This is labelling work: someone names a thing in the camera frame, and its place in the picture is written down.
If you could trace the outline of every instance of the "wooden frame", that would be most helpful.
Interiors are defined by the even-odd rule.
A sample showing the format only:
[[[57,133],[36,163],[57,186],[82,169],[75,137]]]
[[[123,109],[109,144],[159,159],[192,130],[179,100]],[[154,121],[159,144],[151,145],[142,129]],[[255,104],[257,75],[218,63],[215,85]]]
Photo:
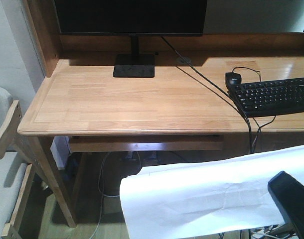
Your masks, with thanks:
[[[43,174],[39,164],[35,161],[35,157],[31,150],[24,142],[22,136],[17,134],[17,128],[21,119],[21,110],[18,100],[12,102],[8,109],[3,124],[0,127],[0,160],[4,157],[7,148],[12,147],[26,160],[28,166],[25,170],[25,175],[20,187],[19,195],[13,210],[10,222],[5,224],[2,238],[5,239],[21,239],[18,230],[23,217],[24,209],[28,200],[31,185],[36,171],[39,176],[47,183],[47,179]]]

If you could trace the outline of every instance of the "computer monitor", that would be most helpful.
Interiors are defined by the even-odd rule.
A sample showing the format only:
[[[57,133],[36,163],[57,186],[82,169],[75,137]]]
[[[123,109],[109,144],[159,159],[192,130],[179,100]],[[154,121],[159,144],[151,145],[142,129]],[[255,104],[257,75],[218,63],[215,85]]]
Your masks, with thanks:
[[[201,36],[207,0],[54,0],[61,34],[131,37],[115,77],[153,77],[154,56],[139,54],[139,36]]]

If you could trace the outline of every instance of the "white sheet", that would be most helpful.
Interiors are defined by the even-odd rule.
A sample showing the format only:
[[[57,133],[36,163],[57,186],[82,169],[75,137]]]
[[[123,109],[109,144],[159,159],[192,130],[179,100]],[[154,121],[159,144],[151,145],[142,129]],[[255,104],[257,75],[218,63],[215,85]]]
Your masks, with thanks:
[[[144,167],[121,181],[130,239],[177,239],[283,223],[267,190],[286,171],[304,184],[304,145],[190,164]]]

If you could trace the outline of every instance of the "office chair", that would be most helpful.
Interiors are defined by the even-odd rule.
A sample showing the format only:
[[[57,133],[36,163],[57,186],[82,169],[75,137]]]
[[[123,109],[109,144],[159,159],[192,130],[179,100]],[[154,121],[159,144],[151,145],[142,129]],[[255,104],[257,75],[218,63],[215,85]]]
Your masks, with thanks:
[[[288,173],[281,171],[268,182],[268,191],[280,210],[286,230],[294,228],[304,239],[304,186]]]

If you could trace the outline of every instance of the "wooden desk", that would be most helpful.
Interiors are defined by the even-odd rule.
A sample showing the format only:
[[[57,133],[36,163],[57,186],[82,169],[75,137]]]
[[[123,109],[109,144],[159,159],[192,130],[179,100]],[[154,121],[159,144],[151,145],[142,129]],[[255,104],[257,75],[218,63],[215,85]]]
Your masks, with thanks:
[[[304,56],[296,53],[269,56],[260,52],[265,56],[259,57],[248,52],[229,53],[229,56],[221,53],[209,56],[197,51],[182,54],[191,58],[198,70],[224,90],[224,74],[235,66],[260,70],[263,80],[304,77]],[[50,152],[52,137],[78,136],[74,138],[75,146],[83,143],[84,151],[94,148],[116,151],[127,148],[125,144],[109,147],[114,138],[116,143],[128,142],[132,146],[136,142],[131,139],[135,137],[140,137],[140,143],[156,142],[154,145],[158,145],[160,142],[156,136],[160,136],[165,143],[171,143],[161,149],[168,149],[169,145],[175,146],[175,141],[189,145],[195,138],[193,136],[197,136],[200,143],[197,149],[206,149],[220,147],[220,140],[214,144],[209,140],[213,139],[212,135],[248,131],[243,119],[224,100],[232,102],[189,67],[180,65],[172,52],[160,52],[156,56],[155,77],[146,79],[113,78],[115,54],[112,53],[71,54],[69,58],[71,63],[88,65],[74,66],[69,64],[68,59],[60,59],[52,76],[42,83],[18,132],[28,136],[36,159],[48,178],[49,187],[71,227],[76,226],[76,217]],[[243,82],[258,81],[254,72],[237,72],[242,75]],[[257,120],[262,125],[271,117]],[[304,131],[304,113],[278,116],[263,131]],[[153,147],[138,147],[138,150],[148,149]]]

